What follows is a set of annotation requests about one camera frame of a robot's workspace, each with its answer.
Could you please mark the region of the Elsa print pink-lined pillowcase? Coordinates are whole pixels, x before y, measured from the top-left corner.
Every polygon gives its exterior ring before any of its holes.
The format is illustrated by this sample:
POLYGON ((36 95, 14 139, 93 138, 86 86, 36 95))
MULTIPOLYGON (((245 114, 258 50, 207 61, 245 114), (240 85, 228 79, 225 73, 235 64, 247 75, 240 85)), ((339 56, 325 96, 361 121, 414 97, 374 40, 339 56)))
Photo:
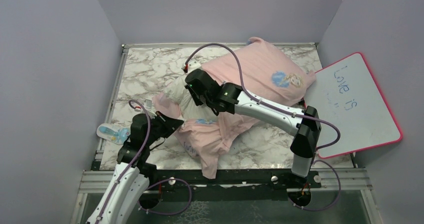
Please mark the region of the Elsa print pink-lined pillowcase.
POLYGON ((249 44, 178 77, 152 99, 157 111, 182 126, 175 132, 215 179, 219 157, 258 122, 293 136, 292 173, 306 177, 322 130, 314 107, 296 108, 316 80, 275 45, 251 37, 249 44))

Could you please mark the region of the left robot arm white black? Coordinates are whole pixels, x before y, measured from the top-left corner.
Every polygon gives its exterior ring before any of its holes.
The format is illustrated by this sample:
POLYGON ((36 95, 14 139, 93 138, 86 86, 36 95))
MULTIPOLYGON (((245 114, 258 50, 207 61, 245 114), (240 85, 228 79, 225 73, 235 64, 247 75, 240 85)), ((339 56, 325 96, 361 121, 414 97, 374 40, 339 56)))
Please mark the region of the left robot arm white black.
POLYGON ((157 184, 157 167, 147 163, 150 146, 170 137, 184 124, 181 119, 157 111, 153 117, 140 113, 132 118, 130 135, 118 152, 112 178, 88 224, 124 224, 142 193, 157 184))

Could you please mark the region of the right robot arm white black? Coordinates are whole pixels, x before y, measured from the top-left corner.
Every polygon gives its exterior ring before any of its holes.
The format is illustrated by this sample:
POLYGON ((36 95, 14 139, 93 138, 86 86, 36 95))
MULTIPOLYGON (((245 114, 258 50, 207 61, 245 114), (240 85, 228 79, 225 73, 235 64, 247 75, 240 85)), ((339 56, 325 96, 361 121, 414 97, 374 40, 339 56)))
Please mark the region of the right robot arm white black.
POLYGON ((215 115, 229 113, 255 118, 293 136, 290 146, 293 163, 288 180, 296 188, 308 182, 322 129, 314 107, 303 110, 276 102, 266 105, 265 99, 243 90, 240 85, 231 82, 219 85, 201 69, 189 73, 185 82, 195 104, 205 104, 215 115))

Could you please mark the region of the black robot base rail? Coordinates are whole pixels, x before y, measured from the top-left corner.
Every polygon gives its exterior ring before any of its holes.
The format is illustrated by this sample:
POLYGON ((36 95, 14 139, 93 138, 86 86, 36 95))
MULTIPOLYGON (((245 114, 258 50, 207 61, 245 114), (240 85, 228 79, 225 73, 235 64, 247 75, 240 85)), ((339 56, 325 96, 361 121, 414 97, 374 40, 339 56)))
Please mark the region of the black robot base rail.
POLYGON ((307 177, 282 169, 221 169, 215 179, 208 179, 199 169, 160 169, 153 182, 158 185, 146 190, 138 199, 150 209, 160 202, 229 202, 229 201, 288 201, 294 199, 307 205, 310 190, 322 185, 315 181, 317 171, 307 177))

